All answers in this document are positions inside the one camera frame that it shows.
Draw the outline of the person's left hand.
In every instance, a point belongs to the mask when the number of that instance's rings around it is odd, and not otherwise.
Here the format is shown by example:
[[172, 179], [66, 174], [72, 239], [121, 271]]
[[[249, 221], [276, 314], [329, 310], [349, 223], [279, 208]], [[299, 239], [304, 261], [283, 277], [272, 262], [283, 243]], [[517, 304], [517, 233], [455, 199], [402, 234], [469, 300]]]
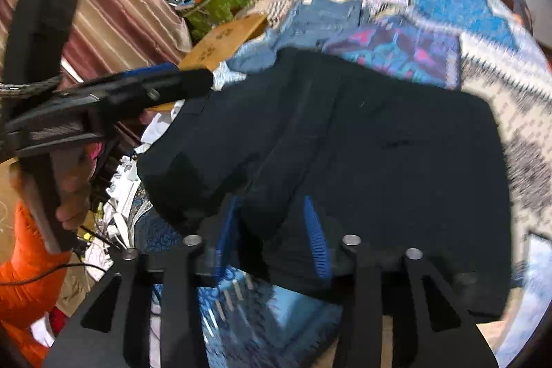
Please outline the person's left hand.
[[[58, 184], [60, 206], [57, 207], [54, 218], [67, 231], [76, 231], [88, 214], [90, 207], [91, 186], [90, 179], [96, 168], [96, 157], [102, 145], [89, 144], [79, 152], [79, 158], [72, 165], [62, 170]], [[9, 180], [11, 187], [21, 197], [22, 202], [30, 213], [37, 212], [39, 203], [33, 198], [30, 186], [30, 175], [21, 168], [16, 161], [9, 166]]]

